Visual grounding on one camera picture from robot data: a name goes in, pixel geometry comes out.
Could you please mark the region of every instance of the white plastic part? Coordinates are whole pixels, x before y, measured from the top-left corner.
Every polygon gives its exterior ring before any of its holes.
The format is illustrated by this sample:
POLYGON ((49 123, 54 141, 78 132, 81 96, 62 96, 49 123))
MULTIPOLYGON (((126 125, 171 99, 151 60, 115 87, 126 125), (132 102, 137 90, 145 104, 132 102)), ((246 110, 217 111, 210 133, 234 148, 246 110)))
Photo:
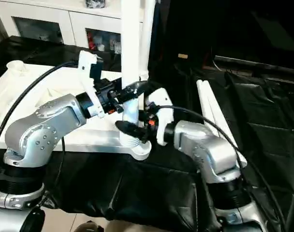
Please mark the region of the white plastic part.
POLYGON ((0 78, 0 117, 12 106, 25 89, 25 85, 31 83, 28 77, 28 69, 21 60, 13 60, 6 65, 7 72, 0 78))
POLYGON ((150 52, 150 42, 152 34, 153 16, 155 12, 156 0, 146 0, 144 10, 144 21, 140 43, 140 77, 142 81, 148 80, 148 61, 150 52))
MULTIPOLYGON (((164 88, 159 88, 148 96, 146 105, 150 105, 152 102, 156 105, 173 105, 164 88)), ((157 112, 157 116, 159 120, 157 142, 158 144, 165 146, 167 143, 164 141, 164 131, 166 125, 174 121, 174 110, 168 108, 160 109, 157 112)))
MULTIPOLYGON (((208 101, 208 96, 204 92, 203 81, 198 80, 196 82, 196 85, 197 85, 198 91, 199 91, 199 97, 200 97, 200 103, 201 103, 203 116, 208 118, 212 122, 215 122, 213 112, 211 111, 211 107, 210 107, 210 104, 209 104, 209 101, 208 101)), ((205 126, 207 126, 213 132, 213 134, 215 136, 219 137, 218 131, 212 125, 210 125, 208 122, 204 122, 204 124, 205 124, 205 126)))
MULTIPOLYGON (((122 88, 139 81, 139 11, 140 1, 121 0, 122 88)), ((137 125, 138 99, 124 103, 123 109, 123 120, 137 125)), ((120 143, 125 147, 135 147, 140 141, 120 132, 120 143)))
POLYGON ((93 88, 93 80, 90 78, 91 64, 97 63, 97 55, 91 54, 90 52, 80 51, 78 70, 80 71, 81 84, 84 87, 86 93, 88 94, 93 106, 88 108, 88 111, 92 116, 99 116, 100 118, 105 116, 104 109, 95 94, 95 89, 93 88))
MULTIPOLYGON (((208 103, 209 103, 209 106, 212 110, 214 123, 217 126, 219 126, 229 136, 229 138, 232 140, 233 144, 236 147, 238 147, 237 143, 234 139, 234 136, 232 135, 232 132, 231 132, 231 130, 230 130, 225 118, 224 118, 222 110, 217 102, 217 99, 216 99, 208 81, 203 81, 203 90, 204 90, 204 94, 207 95, 208 103)), ((238 155, 239 155, 239 158, 243 164, 243 167, 245 167, 247 165, 247 160, 239 152, 238 152, 238 155)))

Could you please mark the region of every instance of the glass cabinet door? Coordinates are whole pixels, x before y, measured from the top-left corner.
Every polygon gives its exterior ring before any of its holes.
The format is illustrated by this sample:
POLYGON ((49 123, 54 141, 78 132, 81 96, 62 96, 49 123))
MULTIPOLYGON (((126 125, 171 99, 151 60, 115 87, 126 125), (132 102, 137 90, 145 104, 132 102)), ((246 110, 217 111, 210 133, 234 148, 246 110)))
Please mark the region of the glass cabinet door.
POLYGON ((12 18, 21 37, 63 44, 58 23, 20 17, 12 18))
POLYGON ((121 19, 78 12, 70 12, 70 17, 77 46, 121 53, 121 19))
POLYGON ((89 49, 121 54, 121 36, 119 33, 86 28, 86 34, 89 49))
POLYGON ((75 45, 66 10, 0 1, 0 18, 9 36, 75 45))

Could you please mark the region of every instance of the black table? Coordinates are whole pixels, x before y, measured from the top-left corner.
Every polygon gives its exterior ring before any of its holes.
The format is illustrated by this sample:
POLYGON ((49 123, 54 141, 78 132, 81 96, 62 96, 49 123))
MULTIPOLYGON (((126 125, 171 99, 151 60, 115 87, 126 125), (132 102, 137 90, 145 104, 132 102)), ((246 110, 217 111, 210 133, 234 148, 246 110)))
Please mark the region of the black table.
MULTIPOLYGON (((6 63, 58 65, 78 60, 83 48, 10 37, 0 43, 0 76, 6 63)), ((100 53, 104 69, 120 71, 120 56, 100 53)), ((151 79, 163 84, 174 104, 200 112, 195 81, 209 80, 244 155, 253 160, 274 191, 289 231, 294 231, 294 84, 232 73, 202 73, 181 64, 160 64, 151 79)), ((175 118, 196 121, 176 113, 175 118)), ((45 185, 58 206, 69 213, 121 219, 170 231, 202 231, 211 224, 204 185, 192 161, 172 146, 153 149, 145 161, 126 154, 53 152, 45 185)), ((0 150, 0 164, 4 150, 0 150)), ((262 183, 247 168, 247 177, 263 208, 277 224, 262 183)))

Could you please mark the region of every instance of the white cylinder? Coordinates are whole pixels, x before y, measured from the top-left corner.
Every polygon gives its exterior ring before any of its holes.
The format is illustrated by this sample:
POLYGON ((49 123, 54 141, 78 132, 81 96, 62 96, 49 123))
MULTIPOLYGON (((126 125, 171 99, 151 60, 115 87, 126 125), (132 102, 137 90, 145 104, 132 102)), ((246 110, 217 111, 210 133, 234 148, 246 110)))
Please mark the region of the white cylinder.
POLYGON ((148 75, 148 61, 150 52, 150 42, 152 34, 153 16, 155 12, 156 0, 146 0, 144 10, 144 21, 140 43, 140 72, 148 75))
MULTIPOLYGON (((122 88, 139 81, 139 0, 121 0, 122 88)), ((138 124, 138 99, 123 104, 123 120, 138 124)), ((125 147, 139 145, 139 139, 120 132, 125 147)))

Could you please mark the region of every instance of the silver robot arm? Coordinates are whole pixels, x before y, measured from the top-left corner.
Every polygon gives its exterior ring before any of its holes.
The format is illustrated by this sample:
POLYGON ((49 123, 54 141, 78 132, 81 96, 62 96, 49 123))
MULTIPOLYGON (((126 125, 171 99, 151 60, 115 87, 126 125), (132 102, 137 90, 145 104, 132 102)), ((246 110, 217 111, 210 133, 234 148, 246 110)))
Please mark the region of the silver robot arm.
POLYGON ((44 194, 45 166, 58 141, 86 121, 76 97, 68 94, 8 128, 0 173, 0 232, 41 231, 44 212, 35 206, 44 194))
MULTIPOLYGON (((163 88, 149 95, 146 103, 150 108, 172 105, 163 88)), ((242 186, 235 149, 203 124, 188 121, 174 123, 173 109, 162 108, 156 114, 159 119, 158 144, 174 144, 175 149, 193 159, 207 184, 216 217, 223 227, 231 226, 228 231, 233 232, 248 231, 247 228, 252 232, 267 232, 266 220, 242 186)))
POLYGON ((255 223, 257 231, 267 232, 264 217, 241 185, 236 152, 226 140, 205 125, 188 121, 176 124, 173 140, 174 147, 190 156, 200 170, 223 226, 255 223))

